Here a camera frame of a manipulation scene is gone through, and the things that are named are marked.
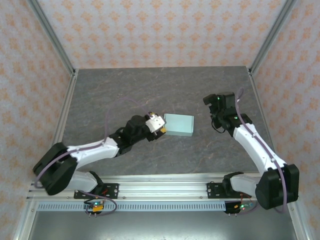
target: aluminum frame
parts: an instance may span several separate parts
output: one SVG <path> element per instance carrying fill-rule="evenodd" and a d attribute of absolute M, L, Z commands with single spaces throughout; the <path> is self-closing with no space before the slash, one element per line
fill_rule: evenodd
<path fill-rule="evenodd" d="M 60 118 L 59 118 L 57 126 L 55 128 L 55 133 L 54 133 L 50 147 L 53 144 L 62 141 L 67 118 L 68 118 L 69 108 L 71 105 L 72 96 L 74 94 L 74 90 L 75 90 L 75 86 L 76 86 L 76 82 L 77 82 L 78 73 L 79 73 L 79 69 L 76 69 L 70 78 L 69 85 L 68 85 L 67 91 L 64 96 L 64 101 L 63 101 L 63 106 L 62 106 L 61 113 L 60 113 Z"/>
<path fill-rule="evenodd" d="M 262 120 L 263 120 L 265 129 L 266 129 L 266 134 L 268 135 L 268 138 L 269 138 L 270 143 L 271 143 L 271 149 L 273 149 L 275 151 L 276 149 L 275 149 L 275 146 L 274 146 L 274 141 L 273 141 L 273 138 L 272 138 L 272 136 L 270 134 L 270 131 L 269 131 L 266 115 L 265 115 L 264 109 L 262 107 L 260 98 L 259 98 L 259 94 L 258 94 L 258 90 L 257 90 L 257 87 L 256 87 L 254 76 L 250 73 L 249 69 L 247 69 L 247 70 L 248 70 L 249 79 L 250 79 L 250 82 L 251 82 L 251 85 L 252 85 L 252 88 L 253 88 L 253 92 L 254 92 L 256 101 L 258 103 L 258 106 L 259 106 L 259 109 L 260 109 L 260 113 L 262 115 Z"/>
<path fill-rule="evenodd" d="M 287 0 L 280 11 L 277 19 L 275 20 L 270 32 L 268 33 L 266 39 L 264 40 L 258 54 L 256 55 L 252 66 L 250 67 L 250 73 L 254 75 L 260 64 L 262 63 L 263 59 L 265 58 L 266 54 L 268 53 L 272 43 L 276 39 L 281 27 L 284 25 L 287 17 L 291 13 L 292 8 L 294 7 L 297 0 Z"/>
<path fill-rule="evenodd" d="M 207 185 L 211 181 L 221 182 L 227 173 L 190 173 L 163 175 L 126 175 L 105 176 L 105 183 L 119 183 L 117 202 L 197 202 L 234 201 L 239 198 L 208 199 Z M 258 173 L 247 173 L 259 178 Z M 27 240 L 30 236 L 39 202 L 83 202 L 73 198 L 74 191 L 65 190 L 55 196 L 48 196 L 44 189 L 36 189 L 31 185 L 27 195 L 27 204 L 21 216 L 14 240 Z M 298 240 L 312 240 L 312 233 L 304 218 L 301 200 L 288 204 L 292 224 Z"/>
<path fill-rule="evenodd" d="M 64 67 L 67 71 L 72 75 L 74 73 L 74 68 L 72 63 L 66 54 L 64 48 L 62 47 L 59 38 L 57 37 L 53 27 L 51 26 L 48 18 L 46 17 L 42 7 L 40 6 L 38 0 L 27 0 L 29 2 L 30 7 L 34 11 L 35 16 L 38 18 L 40 24 L 42 25 L 43 30 L 47 34 L 48 38 L 50 39 L 53 47 L 55 48 L 56 52 L 60 56 Z"/>

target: black mounting bracket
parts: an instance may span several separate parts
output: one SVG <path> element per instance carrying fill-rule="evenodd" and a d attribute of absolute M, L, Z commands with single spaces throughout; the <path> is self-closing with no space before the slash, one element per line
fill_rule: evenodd
<path fill-rule="evenodd" d="M 226 202 L 225 203 L 225 213 L 226 214 L 238 214 L 241 211 L 241 208 L 237 205 L 240 205 L 241 201 L 235 201 L 235 202 Z"/>
<path fill-rule="evenodd" d="M 208 199 L 240 199 L 241 193 L 235 191 L 227 194 L 222 182 L 209 182 L 206 184 Z"/>
<path fill-rule="evenodd" d="M 243 174 L 243 172 L 237 171 L 229 173 L 223 177 L 222 182 L 209 182 L 206 184 L 206 192 L 208 199 L 247 199 L 248 195 L 241 195 L 239 191 L 234 191 L 231 186 L 231 178 L 233 176 Z"/>
<path fill-rule="evenodd" d="M 97 195 L 107 197 L 109 199 L 118 199 L 119 183 L 103 183 L 101 189 L 102 189 L 102 192 Z M 75 190 L 73 198 L 74 199 L 92 199 L 92 196 L 88 196 L 78 190 Z"/>

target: wire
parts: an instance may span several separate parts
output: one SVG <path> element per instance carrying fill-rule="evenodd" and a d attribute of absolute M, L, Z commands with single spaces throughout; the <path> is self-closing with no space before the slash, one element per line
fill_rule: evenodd
<path fill-rule="evenodd" d="M 99 196 L 99 195 L 92 194 L 92 193 L 85 192 L 85 191 L 81 191 L 81 190 L 79 190 L 79 192 L 82 193 L 82 194 L 85 194 L 85 195 L 87 195 L 87 196 L 91 196 L 91 197 L 95 197 L 95 198 L 99 198 L 99 199 L 108 200 L 108 201 L 110 201 L 110 202 L 112 202 L 112 203 L 114 204 L 114 209 L 112 209 L 111 211 L 106 211 L 106 212 L 103 212 L 103 213 L 100 213 L 100 214 L 96 214 L 96 215 L 95 215 L 96 217 L 102 217 L 102 216 L 105 216 L 105 215 L 112 214 L 112 213 L 114 213 L 114 212 L 117 210 L 117 208 L 118 208 L 118 204 L 117 204 L 113 199 L 111 199 L 111 198 L 109 198 L 109 197 Z M 93 205 L 94 205 L 94 203 L 89 204 L 89 205 L 87 205 L 86 208 L 85 208 L 85 213 L 86 213 L 88 216 L 91 215 L 91 214 L 89 213 L 88 209 L 89 209 L 90 207 L 92 207 Z"/>
<path fill-rule="evenodd" d="M 258 143 L 261 145 L 261 147 L 263 147 L 263 149 L 265 150 L 265 152 L 268 154 L 268 156 L 270 157 L 271 161 L 273 160 L 280 178 L 281 178 L 281 183 L 282 183 L 282 191 L 283 191 L 283 205 L 282 205 L 282 210 L 280 211 L 281 213 L 286 211 L 286 205 L 287 205 L 287 186 L 286 186 L 286 181 L 285 181 L 285 176 L 284 173 L 282 172 L 281 167 L 279 166 L 278 162 L 274 159 L 274 156 L 272 155 L 272 153 L 269 151 L 269 149 L 267 148 L 267 146 L 261 141 L 261 139 L 259 137 L 257 137 L 256 135 L 254 135 L 254 133 L 251 131 L 251 129 L 246 125 L 245 121 L 243 120 L 243 118 L 241 117 L 240 114 L 240 110 L 239 110 L 239 105 L 238 102 L 240 101 L 240 98 L 242 97 L 244 93 L 244 88 L 241 87 L 238 92 L 235 95 L 235 110 L 236 110 L 236 114 L 239 117 L 240 122 L 242 123 L 242 125 L 245 127 L 245 129 L 251 134 L 251 136 L 253 138 L 255 138 Z"/>
<path fill-rule="evenodd" d="M 91 202 L 90 201 L 92 201 L 92 200 L 96 200 L 97 198 L 95 198 L 95 197 L 92 197 L 92 198 L 89 198 L 88 200 L 85 200 L 83 203 L 84 204 L 91 204 Z"/>
<path fill-rule="evenodd" d="M 36 176 L 35 180 L 34 180 L 34 187 L 36 189 L 42 189 L 43 187 L 42 186 L 38 186 L 38 182 L 40 180 L 40 178 L 43 176 L 43 174 L 53 165 L 55 164 L 57 161 L 63 159 L 64 157 L 70 155 L 70 154 L 73 154 L 75 152 L 81 152 L 81 151 L 86 151 L 86 150 L 92 150 L 92 149 L 96 149 L 100 146 L 102 146 L 106 141 L 107 141 L 107 137 L 108 137 L 108 116 L 109 116 L 109 111 L 118 103 L 122 102 L 122 101 L 130 101 L 130 102 L 133 102 L 135 104 L 138 105 L 138 107 L 140 107 L 147 115 L 150 115 L 142 105 L 140 105 L 137 101 L 133 100 L 133 99 L 130 99 L 128 97 L 123 97 L 123 98 L 120 98 L 118 99 L 117 101 L 114 102 L 114 104 L 111 106 L 111 108 L 108 109 L 108 111 L 106 112 L 105 114 L 105 120 L 104 120 L 104 138 L 103 140 L 98 143 L 97 145 L 94 145 L 94 146 L 88 146 L 88 147 L 83 147 L 83 148 L 79 148 L 79 149 L 74 149 L 74 150 L 70 150 L 70 151 L 67 151 L 61 155 L 59 155 L 58 157 L 56 157 L 55 159 L 53 159 L 47 166 L 45 166 L 42 171 L 40 171 L 40 173 Z"/>
<path fill-rule="evenodd" d="M 223 131 L 218 131 L 218 129 L 216 129 L 216 127 L 214 126 L 214 120 L 213 119 L 211 120 L 211 126 L 212 126 L 212 128 L 214 130 L 216 130 L 220 134 L 223 134 L 226 131 L 225 129 L 223 129 Z"/>
<path fill-rule="evenodd" d="M 252 200 L 251 200 L 251 197 L 248 194 L 246 194 L 244 192 L 241 192 L 241 194 L 242 194 L 241 201 L 243 200 L 243 195 L 245 195 L 250 200 L 250 202 L 253 203 Z"/>

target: small box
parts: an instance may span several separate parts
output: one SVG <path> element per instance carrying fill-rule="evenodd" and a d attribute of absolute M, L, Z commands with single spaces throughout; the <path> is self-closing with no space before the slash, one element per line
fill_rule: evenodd
<path fill-rule="evenodd" d="M 191 137 L 194 133 L 194 116 L 164 114 L 166 135 Z"/>

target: yellow component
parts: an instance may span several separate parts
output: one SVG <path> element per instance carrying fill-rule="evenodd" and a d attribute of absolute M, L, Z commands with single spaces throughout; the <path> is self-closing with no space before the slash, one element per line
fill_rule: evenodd
<path fill-rule="evenodd" d="M 97 205 L 93 207 L 92 211 L 95 213 L 101 211 L 102 209 L 104 209 L 103 205 Z"/>

